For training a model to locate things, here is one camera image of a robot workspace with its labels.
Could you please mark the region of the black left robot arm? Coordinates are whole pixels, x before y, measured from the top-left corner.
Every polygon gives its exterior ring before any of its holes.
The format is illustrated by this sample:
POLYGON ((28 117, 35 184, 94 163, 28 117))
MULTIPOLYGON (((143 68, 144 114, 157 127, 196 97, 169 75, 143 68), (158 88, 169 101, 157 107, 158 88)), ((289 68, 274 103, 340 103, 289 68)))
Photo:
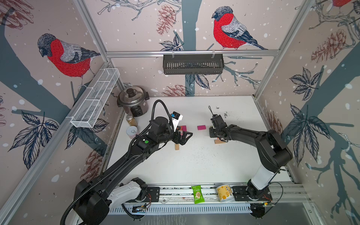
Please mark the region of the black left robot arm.
POLYGON ((152 109, 148 126, 131 140, 127 152, 98 177, 90 182, 82 180, 77 184, 74 200, 65 210, 60 220, 61 225, 66 223, 71 210, 78 214, 84 225, 99 225, 110 211, 113 190, 134 168, 160 150, 161 144, 187 143, 193 134, 180 132, 180 127, 173 123, 173 119, 179 118, 179 113, 169 113, 167 109, 165 112, 166 117, 155 117, 155 109, 152 109))

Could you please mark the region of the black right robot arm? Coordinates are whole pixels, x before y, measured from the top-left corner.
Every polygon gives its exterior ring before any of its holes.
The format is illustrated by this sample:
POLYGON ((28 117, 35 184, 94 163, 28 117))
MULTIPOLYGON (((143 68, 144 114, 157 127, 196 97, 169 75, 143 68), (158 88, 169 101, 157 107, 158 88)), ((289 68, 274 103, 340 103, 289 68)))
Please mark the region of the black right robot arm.
POLYGON ((247 196, 251 200, 262 197, 275 175, 293 159, 284 140, 275 130, 254 131, 237 125, 227 125, 222 116, 214 114, 213 127, 209 128, 210 137, 223 142, 239 141, 256 147, 261 166, 247 183, 247 196))

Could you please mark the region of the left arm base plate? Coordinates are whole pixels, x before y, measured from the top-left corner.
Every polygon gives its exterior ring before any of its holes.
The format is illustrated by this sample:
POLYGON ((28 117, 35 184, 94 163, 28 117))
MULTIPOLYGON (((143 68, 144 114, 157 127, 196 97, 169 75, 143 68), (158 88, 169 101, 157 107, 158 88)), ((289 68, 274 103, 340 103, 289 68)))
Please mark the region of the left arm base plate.
POLYGON ((160 187, 147 187, 141 189, 137 200, 139 202, 157 203, 159 201, 159 196, 160 196, 160 187))

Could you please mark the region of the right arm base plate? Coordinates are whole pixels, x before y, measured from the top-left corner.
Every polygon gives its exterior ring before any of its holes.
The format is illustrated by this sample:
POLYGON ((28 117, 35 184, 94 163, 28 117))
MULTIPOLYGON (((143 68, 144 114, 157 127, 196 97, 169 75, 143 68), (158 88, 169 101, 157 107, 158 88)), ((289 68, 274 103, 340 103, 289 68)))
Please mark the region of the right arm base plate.
POLYGON ((247 186, 233 186, 232 192, 237 202, 271 202, 273 200, 268 187, 263 190, 257 190, 247 186))

